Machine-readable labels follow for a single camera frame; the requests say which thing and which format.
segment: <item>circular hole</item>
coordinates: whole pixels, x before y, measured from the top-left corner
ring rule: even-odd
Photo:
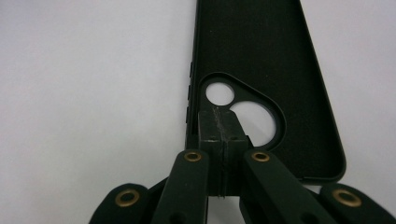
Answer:
[[[184,224],[186,223],[186,215],[182,213],[174,213],[172,216],[169,217],[169,222],[171,224]]]
[[[139,192],[135,189],[126,189],[120,192],[116,197],[116,205],[119,207],[128,207],[139,200]]]
[[[238,117],[253,146],[263,146],[274,138],[276,123],[265,106],[244,101],[234,104],[230,109]]]
[[[251,157],[255,161],[269,161],[270,156],[268,156],[266,153],[263,152],[254,152]]]
[[[339,203],[349,206],[349,207],[359,207],[361,206],[361,199],[355,194],[349,192],[346,189],[335,189],[332,192],[332,196]]]
[[[186,161],[199,161],[201,158],[201,154],[197,152],[189,152],[184,155],[184,159],[186,159]]]
[[[301,221],[306,224],[319,224],[318,218],[310,213],[304,213],[301,216]]]
[[[214,105],[228,105],[233,101],[233,88],[222,82],[215,82],[206,88],[206,97]]]

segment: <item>metal ring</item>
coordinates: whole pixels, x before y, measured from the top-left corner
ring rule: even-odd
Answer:
[[[251,158],[253,158],[253,160],[255,160],[255,161],[269,161],[270,160],[270,156],[263,152],[254,152],[253,154],[251,154]]]
[[[345,199],[341,196],[341,194],[346,194],[350,197],[350,199]],[[356,196],[355,194],[349,192],[346,189],[335,189],[332,192],[332,196],[337,200],[339,203],[349,206],[349,207],[359,207],[361,206],[361,199]]]
[[[134,197],[131,200],[126,200],[124,201],[122,199],[122,196],[126,195],[126,194],[133,194]],[[139,200],[140,194],[139,192],[137,192],[137,190],[135,189],[125,189],[123,191],[121,191],[117,197],[116,197],[116,204],[119,207],[128,207],[133,205],[134,203],[136,203]]]
[[[202,155],[198,152],[188,152],[184,154],[184,159],[186,161],[200,161],[202,158]]]

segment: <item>clamp jaw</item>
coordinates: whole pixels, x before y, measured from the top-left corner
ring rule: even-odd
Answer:
[[[306,189],[270,151],[255,149],[231,110],[199,113],[199,148],[177,155],[168,178],[151,189],[119,186],[90,224],[204,224],[208,196],[240,196],[248,224],[396,223],[368,196],[341,184]]]

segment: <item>white background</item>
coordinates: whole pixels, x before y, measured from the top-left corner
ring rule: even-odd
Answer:
[[[396,2],[304,0],[341,183],[396,215]],[[88,223],[184,147],[195,1],[0,1],[0,223]],[[243,223],[211,199],[208,223]]]

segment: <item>rubber case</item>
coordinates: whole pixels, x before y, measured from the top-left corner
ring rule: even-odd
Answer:
[[[346,160],[303,9],[296,0],[199,0],[186,149],[198,148],[198,112],[213,106],[208,85],[266,107],[275,137],[257,147],[277,155],[301,181],[340,179]]]

